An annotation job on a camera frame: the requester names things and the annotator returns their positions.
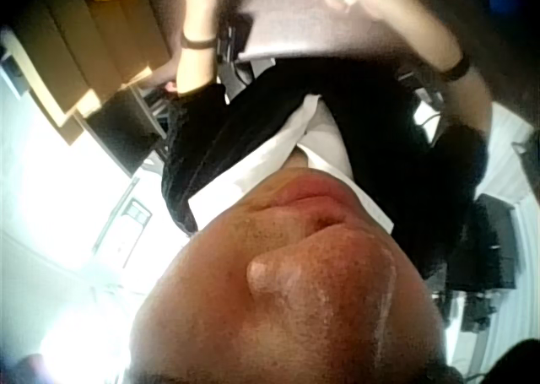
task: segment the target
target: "man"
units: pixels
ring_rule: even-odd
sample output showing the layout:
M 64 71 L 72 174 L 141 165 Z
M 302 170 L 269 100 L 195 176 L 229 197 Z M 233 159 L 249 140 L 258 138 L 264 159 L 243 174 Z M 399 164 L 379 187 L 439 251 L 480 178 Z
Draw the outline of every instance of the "man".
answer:
M 483 176 L 490 94 L 418 0 L 357 1 L 447 81 L 432 147 L 414 99 L 364 63 L 279 64 L 226 105 L 221 0 L 186 0 L 163 188 L 183 230 L 208 225 L 138 313 L 136 380 L 459 380 L 422 277 L 456 243 Z M 204 214 L 212 199 L 223 213 Z

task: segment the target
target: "bracelet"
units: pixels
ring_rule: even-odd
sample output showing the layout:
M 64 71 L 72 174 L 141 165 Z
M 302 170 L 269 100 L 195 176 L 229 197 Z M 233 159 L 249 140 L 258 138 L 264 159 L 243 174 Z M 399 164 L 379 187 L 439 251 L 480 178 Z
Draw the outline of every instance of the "bracelet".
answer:
M 463 53 L 463 58 L 459 63 L 450 70 L 440 74 L 445 82 L 455 82 L 467 74 L 471 68 L 471 60 L 466 53 Z
M 195 51 L 202 51 L 205 49 L 211 49 L 218 46 L 218 38 L 213 38 L 210 41 L 190 41 L 184 35 L 184 31 L 180 35 L 180 43 L 182 48 L 193 49 Z

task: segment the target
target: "black strap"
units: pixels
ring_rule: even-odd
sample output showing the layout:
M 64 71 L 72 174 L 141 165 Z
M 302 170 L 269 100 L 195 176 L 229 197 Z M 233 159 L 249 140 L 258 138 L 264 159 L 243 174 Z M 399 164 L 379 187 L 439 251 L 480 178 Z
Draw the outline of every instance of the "black strap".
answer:
M 456 80 L 459 80 L 460 78 L 465 76 L 470 68 L 471 61 L 469 59 L 469 56 L 463 53 L 463 58 L 461 59 L 461 61 L 459 61 L 459 63 L 452 69 L 441 73 L 440 76 L 447 83 L 455 82 Z
M 203 51 L 205 49 L 211 49 L 218 46 L 218 39 L 214 38 L 210 41 L 190 41 L 181 33 L 181 46 L 186 49 L 193 49 L 195 51 Z

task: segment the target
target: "mouth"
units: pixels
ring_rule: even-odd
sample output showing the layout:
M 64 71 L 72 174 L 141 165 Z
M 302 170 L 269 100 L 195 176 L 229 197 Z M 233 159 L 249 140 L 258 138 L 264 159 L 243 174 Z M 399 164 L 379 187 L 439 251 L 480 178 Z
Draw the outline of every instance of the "mouth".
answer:
M 326 173 L 314 170 L 295 177 L 282 187 L 275 195 L 275 203 L 285 207 L 316 197 L 329 197 L 355 214 L 365 212 L 358 197 L 347 185 Z

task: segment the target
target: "white shirt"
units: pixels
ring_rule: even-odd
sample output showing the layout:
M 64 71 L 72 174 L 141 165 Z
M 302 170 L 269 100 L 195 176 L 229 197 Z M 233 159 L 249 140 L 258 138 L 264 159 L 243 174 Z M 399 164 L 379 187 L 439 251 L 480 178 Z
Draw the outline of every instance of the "white shirt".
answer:
M 351 187 L 371 217 L 386 232 L 392 232 L 392 221 L 354 184 L 338 125 L 319 95 L 307 95 L 276 135 L 190 198 L 189 206 L 199 229 L 281 169 L 295 147 L 305 152 L 308 167 L 323 170 Z

